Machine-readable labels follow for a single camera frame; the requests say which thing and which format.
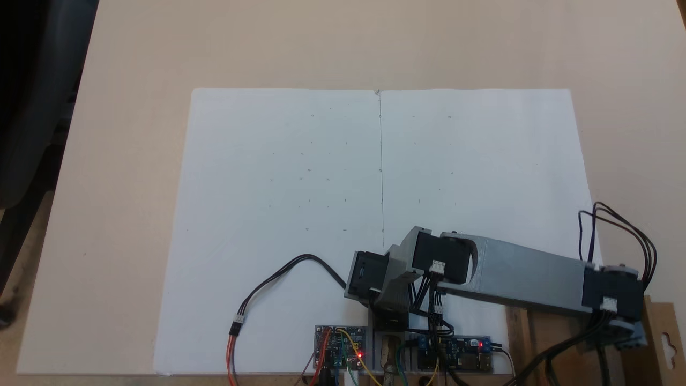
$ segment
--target red wire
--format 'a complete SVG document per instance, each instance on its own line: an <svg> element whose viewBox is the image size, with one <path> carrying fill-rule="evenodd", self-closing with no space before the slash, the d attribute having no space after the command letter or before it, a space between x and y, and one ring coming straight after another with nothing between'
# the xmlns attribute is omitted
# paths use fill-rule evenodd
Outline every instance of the red wire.
<svg viewBox="0 0 686 386"><path fill-rule="evenodd" d="M317 370L314 371L314 376L312 377L312 381L309 383L309 386L314 386L314 383L317 381L317 377L319 376L319 371L322 369L322 365L324 365L324 353L326 351L325 348L327 343L329 342L329 335L331 335L330 328L327 330L327 334L322 340L322 347L319 349L319 351L321 351L319 353L319 364L317 365Z"/></svg>
<svg viewBox="0 0 686 386"><path fill-rule="evenodd" d="M233 383L233 378L231 378L231 351L233 350L233 335L229 336L228 343L226 344L226 371L228 372L228 382L231 386L235 386Z"/></svg>

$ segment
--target white paper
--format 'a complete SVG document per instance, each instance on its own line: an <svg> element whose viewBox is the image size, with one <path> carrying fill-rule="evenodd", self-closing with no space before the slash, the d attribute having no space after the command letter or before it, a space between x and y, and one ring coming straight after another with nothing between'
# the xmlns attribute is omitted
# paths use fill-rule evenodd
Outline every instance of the white paper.
<svg viewBox="0 0 686 386"><path fill-rule="evenodd" d="M155 369L225 374L240 303L298 254L345 280L354 251L420 225L575 258L590 205L565 90L195 90ZM507 345L503 307L447 296L445 314ZM366 309L305 262L251 302L237 371L299 373L315 324L364 325Z"/></svg>

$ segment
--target black cable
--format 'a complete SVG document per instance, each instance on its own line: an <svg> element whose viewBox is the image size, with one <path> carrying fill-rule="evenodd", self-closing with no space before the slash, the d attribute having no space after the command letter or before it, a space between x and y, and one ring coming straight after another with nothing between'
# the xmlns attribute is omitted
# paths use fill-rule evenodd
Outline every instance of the black cable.
<svg viewBox="0 0 686 386"><path fill-rule="evenodd" d="M275 279L281 277L284 273L287 273L288 271L290 271L298 263L304 262L306 260L313 260L313 261L317 262L319 265L321 265L322 267L324 267L324 269L327 270L329 275L331 275L331 277L333 277L336 280L336 282L343 289L345 289L345 281L336 273L336 271L333 270L333 268L331 268L331 266L329 266L326 262L324 262L324 260L318 258L317 256L306 253L306 254L300 255L300 256L294 258L293 260L289 261L288 263L286 263L286 265L282 266L278 271L276 271L273 275L271 275L265 281L260 283L260 285L258 285L254 290L252 290L252 292L245 298L245 300L241 304L241 306L238 310L238 315L245 315L246 307L248 306L248 303L250 302L250 299L252 298L252 296L257 291L261 290L262 287L269 284L270 282L273 282Z"/></svg>
<svg viewBox="0 0 686 386"><path fill-rule="evenodd" d="M610 386L610 367L607 364L605 348L602 347L599 343L596 343L595 351L598 353L598 361L600 362L600 375L602 377L602 386Z"/></svg>
<svg viewBox="0 0 686 386"><path fill-rule="evenodd" d="M641 236L642 239L645 240L646 244L649 246L649 251L652 253L652 268L650 269L650 274L648 276L648 283L650 283L650 280L652 280L652 276L655 274L655 268L657 267L657 249L655 248L655 244L652 243L652 241L646 236L645 233L642 232L642 230L636 228L633 224L629 223L624 217L620 216L614 209L609 207L605 203L597 202L598 205L602 205L604 207L604 211L610 214L611 216L615 217L617 220L620 222L628 225L631 229L633 229L639 236Z"/></svg>
<svg viewBox="0 0 686 386"><path fill-rule="evenodd" d="M547 350L539 353L536 355L531 362L519 373L517 376L513 377L510 379L508 382L505 383L504 386L511 386L514 385L515 383L521 383L523 384L524 380L538 367L541 362L545 361L548 359L548 357L554 358L561 352L564 352L565 350L569 349L570 347L573 347L574 345L586 341L587 339L593 337L595 334L597 334L604 326L609 323L609 321L612 319L612 316L610 313L601 313L600 316L600 321L593 324L590 328L587 328L586 330L582 331L580 334L577 334L574 337L571 337L561 343L558 343L556 345L553 345L552 347L548 348Z"/></svg>
<svg viewBox="0 0 686 386"><path fill-rule="evenodd" d="M333 277L333 279L336 280L336 282L343 288L345 289L345 281L336 273L336 271L331 268L324 260L318 258L315 255L311 255L309 253L299 255L295 257L293 260L289 261L286 263L284 266L278 269L278 271L274 272L273 275L268 277L265 281L260 283L252 292L245 298L243 303L241 303L241 306L238 308L238 315L244 316L246 314L246 309L248 307L248 304L250 303L250 300L252 299L252 296L257 293L257 291L261 290L264 286L269 284L270 282L273 282L274 280L280 278L282 275L293 269L294 266L296 266L298 263L308 261L308 260L313 260L314 262L317 262L319 265L324 267L324 269L327 270L329 275ZM242 322L236 322L234 321L233 324L231 325L231 329L229 331L229 335L234 336L234 348L231 350L231 367L233 371L233 378L236 382L236 386L238 385L238 375L236 374L236 361L235 361L235 355L236 355L236 349L235 349L235 340L238 339L238 334L241 330L241 327L243 326Z"/></svg>
<svg viewBox="0 0 686 386"><path fill-rule="evenodd" d="M553 358L548 358L545 360L545 377L551 386L560 386L560 381L555 374L555 369L553 368Z"/></svg>
<svg viewBox="0 0 686 386"><path fill-rule="evenodd" d="M601 211L607 212L607 211L604 210L604 209L599 209L599 210L598 210L598 212L601 212ZM585 211L585 210L580 210L580 211L579 211L579 216L581 216L581 214L587 214L587 215L589 215L589 216L592 216L592 215L593 215L592 213L587 212L587 211ZM648 284L650 283L650 282L648 281L648 276L649 276L650 271L651 271L651 269L652 269L652 267L653 267L653 258L652 258L652 256L651 256L650 253L649 253L649 249L647 248L647 246L646 246L646 244L645 244L645 240L643 240L643 239L641 238L641 236L639 236L638 234L636 234L633 230L631 230L631 229L629 229L629 228L627 228L627 227L625 227L625 226L623 226L623 225L621 225L621 224L619 224L619 223L616 223L616 222L614 222L614 221L611 221L611 220L609 220L609 219L607 219L607 218L605 218L605 217L600 217L600 216L598 216L598 215L596 215L595 217L596 217L598 220L602 220L602 221L604 221L605 223L612 224L612 225L614 225L614 226L616 226L616 227L618 227L618 228L623 229L624 231L626 231L627 233L629 233L631 236L634 236L634 238L636 239L636 241L639 242L639 244L641 245L641 250L643 251L643 259L644 259L643 276L641 277L641 281L643 281L644 287L647 287Z"/></svg>
<svg viewBox="0 0 686 386"><path fill-rule="evenodd" d="M618 223L615 221L609 220L604 217L598 216L598 212L608 214L612 218L618 220ZM655 244L649 239L649 237L646 236L645 233L643 233L640 229L635 227L632 223L628 222L624 217L619 215L614 209L612 209L609 205L596 201L593 204L593 211L587 212L587 211L579 211L578 212L578 220L579 220L579 258L583 260L582 252L581 252L581 244L582 244L582 239L583 239L583 224L581 221L581 215L582 214L587 214L591 217L592 219L592 229L591 229L591 241L589 244L589 254L588 254L588 261L592 262L593 261L593 254L595 251L595 228L596 228L596 220L602 220L606 223L612 224L616 227L619 227L620 229L623 229L624 231L628 232L630 235L634 236L636 240L639 242L641 245L641 250L643 251L643 258L645 260L645 267L643 270L643 276L641 277L641 281L643 282L643 288L647 288L650 282L652 281L652 277L655 274L655 269L657 267L657 249L655 248Z"/></svg>

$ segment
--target cable connector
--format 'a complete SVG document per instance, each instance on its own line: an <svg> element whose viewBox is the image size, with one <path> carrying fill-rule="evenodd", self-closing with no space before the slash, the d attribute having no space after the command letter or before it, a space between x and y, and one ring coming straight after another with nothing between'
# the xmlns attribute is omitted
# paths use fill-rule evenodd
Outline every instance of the cable connector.
<svg viewBox="0 0 686 386"><path fill-rule="evenodd" d="M445 263L438 260L434 260L429 267L429 272L436 272L441 275L445 274Z"/></svg>
<svg viewBox="0 0 686 386"><path fill-rule="evenodd" d="M600 309L617 313L617 300L613 297L603 296Z"/></svg>
<svg viewBox="0 0 686 386"><path fill-rule="evenodd" d="M246 320L245 315L238 315L236 314L233 317L233 323L231 324L231 328L228 330L229 335L233 335L234 337L237 337L238 334L241 332L241 328L243 327L243 322Z"/></svg>

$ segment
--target wooden table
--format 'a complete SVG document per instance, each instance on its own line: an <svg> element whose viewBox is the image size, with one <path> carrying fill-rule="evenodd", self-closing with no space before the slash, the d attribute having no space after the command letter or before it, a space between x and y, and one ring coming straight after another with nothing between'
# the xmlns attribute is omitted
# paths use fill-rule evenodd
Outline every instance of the wooden table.
<svg viewBox="0 0 686 386"><path fill-rule="evenodd" d="M18 371L153 372L197 87L569 88L592 195L651 235L683 316L684 68L674 0L101 0Z"/></svg>

